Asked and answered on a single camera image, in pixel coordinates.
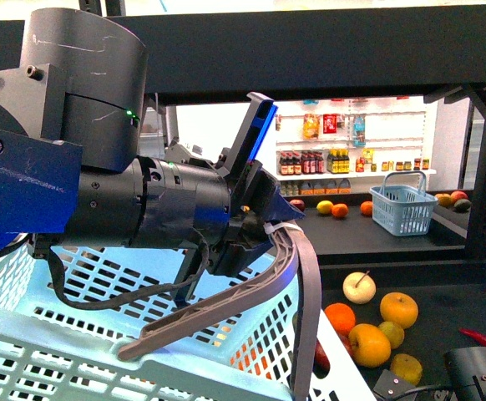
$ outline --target apple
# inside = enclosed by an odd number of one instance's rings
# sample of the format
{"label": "apple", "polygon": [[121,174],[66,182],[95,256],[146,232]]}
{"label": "apple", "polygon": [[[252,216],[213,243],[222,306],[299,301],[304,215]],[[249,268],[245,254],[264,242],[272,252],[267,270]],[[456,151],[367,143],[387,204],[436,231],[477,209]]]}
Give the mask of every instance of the apple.
{"label": "apple", "polygon": [[352,358],[352,346],[351,342],[347,337],[345,337],[343,334],[338,333],[337,336],[342,340],[343,347],[347,350],[347,353],[349,356]]}
{"label": "apple", "polygon": [[302,199],[292,199],[290,200],[290,205],[295,206],[299,211],[304,211],[306,209],[306,205]]}
{"label": "apple", "polygon": [[376,368],[392,355],[392,345],[377,326],[361,323],[349,333],[354,362],[366,368]]}
{"label": "apple", "polygon": [[354,272],[349,274],[343,281],[343,293],[353,303],[368,303],[375,296],[377,286],[368,272]]}
{"label": "apple", "polygon": [[395,322],[382,322],[378,328],[390,340],[392,349],[399,348],[404,341],[404,329]]}
{"label": "apple", "polygon": [[314,359],[316,360],[317,365],[319,365],[319,368],[323,369],[325,373],[330,372],[330,361],[328,360],[328,356],[325,354],[325,350],[321,343],[319,343],[319,340],[317,340],[316,343]]}
{"label": "apple", "polygon": [[402,292],[390,292],[380,301],[382,319],[395,322],[405,329],[418,320],[418,313],[417,303],[412,297]]}
{"label": "apple", "polygon": [[453,201],[453,204],[461,199],[468,199],[468,195],[460,190],[456,190],[451,194],[451,201]]}

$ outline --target lemon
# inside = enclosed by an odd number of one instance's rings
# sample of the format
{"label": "lemon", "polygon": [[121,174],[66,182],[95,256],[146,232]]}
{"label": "lemon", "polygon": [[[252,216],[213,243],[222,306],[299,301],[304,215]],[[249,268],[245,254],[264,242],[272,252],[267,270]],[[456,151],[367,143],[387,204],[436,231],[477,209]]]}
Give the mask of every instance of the lemon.
{"label": "lemon", "polygon": [[329,200],[322,200],[317,204],[317,211],[320,215],[330,215],[334,204]]}
{"label": "lemon", "polygon": [[453,198],[451,198],[451,195],[442,194],[438,197],[438,203],[440,206],[450,207],[453,205]]}
{"label": "lemon", "polygon": [[378,328],[390,340],[392,349],[399,348],[404,341],[404,329],[395,322],[382,322]]}
{"label": "lemon", "polygon": [[417,386],[423,375],[421,363],[411,355],[398,353],[392,360],[390,370],[399,378],[405,379],[413,386]]}

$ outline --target black table surface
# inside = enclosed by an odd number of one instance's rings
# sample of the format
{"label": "black table surface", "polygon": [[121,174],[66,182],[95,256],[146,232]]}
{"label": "black table surface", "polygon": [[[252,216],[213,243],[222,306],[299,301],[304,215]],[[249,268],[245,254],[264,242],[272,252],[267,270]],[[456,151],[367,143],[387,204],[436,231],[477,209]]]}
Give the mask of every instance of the black table surface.
{"label": "black table surface", "polygon": [[393,236],[371,217],[363,216],[358,206],[351,207],[347,218],[341,220],[319,215],[316,209],[306,209],[305,213],[306,217],[297,224],[316,254],[336,256],[338,262],[353,262],[352,258],[364,254],[461,247],[465,242],[462,236],[435,220],[424,236]]}

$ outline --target black cylindrical joint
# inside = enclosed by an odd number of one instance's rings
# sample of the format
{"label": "black cylindrical joint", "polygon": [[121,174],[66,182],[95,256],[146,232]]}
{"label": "black cylindrical joint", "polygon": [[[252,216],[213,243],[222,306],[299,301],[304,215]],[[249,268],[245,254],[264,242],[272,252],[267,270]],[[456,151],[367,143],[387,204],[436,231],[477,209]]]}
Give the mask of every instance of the black cylindrical joint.
{"label": "black cylindrical joint", "polygon": [[26,22],[20,66],[46,63],[68,78],[61,139],[84,147],[84,165],[124,171],[137,154],[146,47],[107,18],[44,8]]}
{"label": "black cylindrical joint", "polygon": [[143,175],[134,160],[121,174],[82,171],[78,205],[63,246],[127,246],[141,214]]}
{"label": "black cylindrical joint", "polygon": [[147,195],[131,246],[196,248],[201,236],[218,242],[230,218],[230,194],[213,170],[141,158]]}
{"label": "black cylindrical joint", "polygon": [[486,377],[486,347],[452,349],[443,358],[458,401],[482,401],[473,376]]}

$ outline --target yellow apple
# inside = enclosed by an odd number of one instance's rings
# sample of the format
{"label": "yellow apple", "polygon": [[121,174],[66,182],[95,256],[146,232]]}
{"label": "yellow apple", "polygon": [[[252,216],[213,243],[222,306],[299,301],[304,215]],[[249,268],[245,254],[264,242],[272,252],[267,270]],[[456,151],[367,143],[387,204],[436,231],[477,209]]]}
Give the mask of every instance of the yellow apple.
{"label": "yellow apple", "polygon": [[380,301],[382,319],[395,322],[402,328],[411,327],[418,320],[418,313],[417,303],[402,292],[390,292]]}
{"label": "yellow apple", "polygon": [[353,303],[368,303],[375,296],[375,292],[377,292],[377,286],[366,273],[351,273],[343,281],[343,293]]}
{"label": "yellow apple", "polygon": [[352,359],[360,366],[376,368],[392,355],[392,346],[377,326],[361,323],[349,333]]}
{"label": "yellow apple", "polygon": [[382,322],[378,328],[390,340],[392,349],[399,348],[404,341],[404,329],[395,322]]}

